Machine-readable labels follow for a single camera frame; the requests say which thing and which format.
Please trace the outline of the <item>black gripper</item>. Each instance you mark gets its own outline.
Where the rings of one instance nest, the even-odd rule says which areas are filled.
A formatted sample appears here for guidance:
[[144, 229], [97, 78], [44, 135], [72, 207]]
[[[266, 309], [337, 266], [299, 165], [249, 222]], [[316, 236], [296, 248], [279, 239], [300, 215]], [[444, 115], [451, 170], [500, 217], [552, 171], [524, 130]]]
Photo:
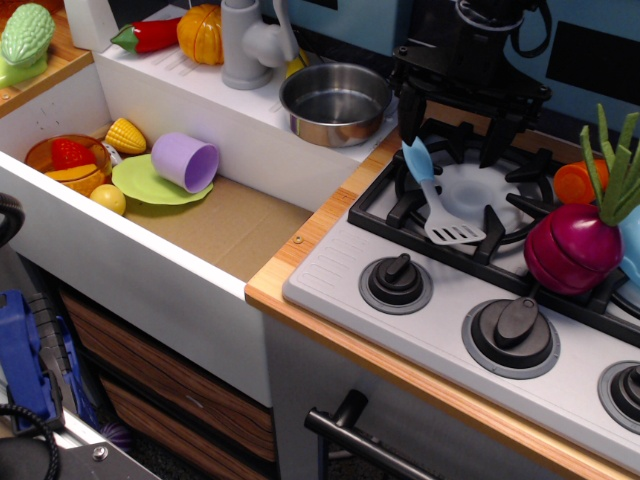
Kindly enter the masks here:
[[451, 49], [400, 46], [393, 52], [390, 83], [399, 93], [398, 127], [412, 146], [422, 125], [426, 101], [490, 119], [480, 151], [480, 167], [493, 166], [539, 116], [551, 99], [550, 87], [517, 70], [502, 53], [456, 54]]

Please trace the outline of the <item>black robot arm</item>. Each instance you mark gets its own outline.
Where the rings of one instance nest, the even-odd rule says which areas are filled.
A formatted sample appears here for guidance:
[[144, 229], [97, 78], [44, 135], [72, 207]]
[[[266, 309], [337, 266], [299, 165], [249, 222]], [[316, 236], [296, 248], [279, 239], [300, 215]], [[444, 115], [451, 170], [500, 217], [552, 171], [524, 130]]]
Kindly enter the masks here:
[[[545, 37], [530, 50], [520, 45], [527, 11], [541, 13]], [[475, 113], [491, 120], [481, 147], [480, 166], [494, 165], [516, 135], [533, 127], [550, 87], [516, 69], [504, 48], [510, 43], [523, 58], [548, 48], [552, 16], [545, 1], [457, 1], [458, 30], [451, 47], [400, 46], [390, 84], [399, 99], [400, 137], [417, 142], [429, 101]]]

